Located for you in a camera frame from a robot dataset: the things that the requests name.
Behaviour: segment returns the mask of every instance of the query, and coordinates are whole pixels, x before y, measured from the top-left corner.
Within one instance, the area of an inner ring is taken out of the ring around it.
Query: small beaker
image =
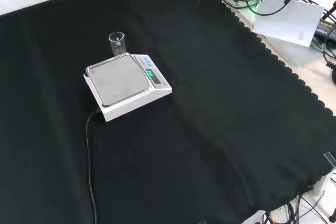
[[[109,35],[112,51],[115,56],[126,52],[125,34],[119,31],[115,31]]]

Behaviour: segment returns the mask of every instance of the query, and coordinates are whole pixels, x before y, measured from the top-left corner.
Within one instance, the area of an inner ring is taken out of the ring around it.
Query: digital scale
[[[126,52],[87,67],[84,78],[107,122],[172,92],[148,55]]]

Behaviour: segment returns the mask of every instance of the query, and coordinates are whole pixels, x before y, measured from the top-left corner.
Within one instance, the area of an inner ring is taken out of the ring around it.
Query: digital display
[[[149,75],[149,77],[153,80],[153,82],[155,84],[161,84],[161,82],[158,80],[158,78],[156,77],[156,75],[154,74],[153,70],[151,69],[146,69],[147,74]]]

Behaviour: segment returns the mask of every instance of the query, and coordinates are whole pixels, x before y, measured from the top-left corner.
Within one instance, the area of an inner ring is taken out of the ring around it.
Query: black fabric
[[[1,223],[92,223],[82,75],[112,31],[173,94],[92,119],[100,223],[241,223],[331,170],[331,111],[219,0],[52,0],[0,30]]]

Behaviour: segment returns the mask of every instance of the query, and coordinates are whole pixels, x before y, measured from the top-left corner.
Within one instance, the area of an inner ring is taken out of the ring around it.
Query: paper sheet
[[[258,12],[272,13],[283,5],[284,0],[262,0]],[[309,47],[323,8],[291,0],[283,10],[274,15],[255,15],[253,32]]]

